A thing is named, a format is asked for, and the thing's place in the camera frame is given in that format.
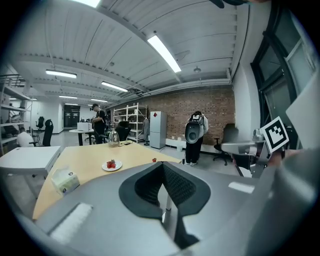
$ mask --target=qr code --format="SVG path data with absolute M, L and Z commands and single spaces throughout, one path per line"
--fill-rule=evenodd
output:
M 289 142 L 289 138 L 280 117 L 277 117 L 262 129 L 269 151 L 274 152 Z

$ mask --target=doorway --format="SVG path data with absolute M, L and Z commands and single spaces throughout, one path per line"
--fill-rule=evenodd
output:
M 64 129 L 76 129 L 80 122 L 80 106 L 64 105 Z

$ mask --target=white refrigerator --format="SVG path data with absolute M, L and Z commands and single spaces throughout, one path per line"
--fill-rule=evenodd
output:
M 166 146 L 167 114 L 162 111 L 150 112 L 150 146 L 162 149 Z

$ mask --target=window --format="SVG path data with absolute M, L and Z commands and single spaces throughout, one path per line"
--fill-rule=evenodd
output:
M 264 56 L 259 63 L 263 78 L 266 81 L 278 68 L 280 68 L 280 62 L 275 54 L 275 51 L 268 47 Z
M 301 93 L 313 75 L 313 70 L 309 65 L 301 40 L 299 40 L 286 60 L 294 78 L 296 91 Z
M 275 35 L 280 40 L 288 53 L 296 46 L 300 40 L 300 35 L 291 18 L 291 12 L 283 9 L 279 24 L 276 28 Z
M 282 122 L 289 126 L 291 124 L 286 110 L 291 105 L 288 84 L 284 77 L 280 78 L 264 92 L 269 108 L 271 119 L 280 117 Z

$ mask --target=white wall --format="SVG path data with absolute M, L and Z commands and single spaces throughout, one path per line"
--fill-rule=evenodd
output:
M 14 107 L 19 107 L 21 101 L 12 101 Z M 31 101 L 28 101 L 26 108 L 31 110 Z M 53 133 L 58 134 L 63 130 L 62 126 L 62 104 L 58 100 L 47 100 L 47 101 L 33 101 L 32 110 L 31 110 L 31 127 L 34 130 L 37 130 L 36 121 L 38 122 L 39 117 L 44 117 L 43 130 L 45 129 L 45 122 L 48 119 L 51 119 L 53 123 Z M 24 120 L 30 122 L 30 112 L 25 112 Z
M 96 112 L 90 111 L 89 106 L 80 106 L 80 120 L 84 119 L 85 121 L 87 119 L 91 119 L 96 115 Z
M 235 100 L 235 125 L 239 140 L 250 140 L 253 131 L 260 127 L 260 104 L 258 89 L 250 63 L 254 60 L 266 30 L 271 12 L 271 2 L 253 3 L 241 59 L 233 77 Z

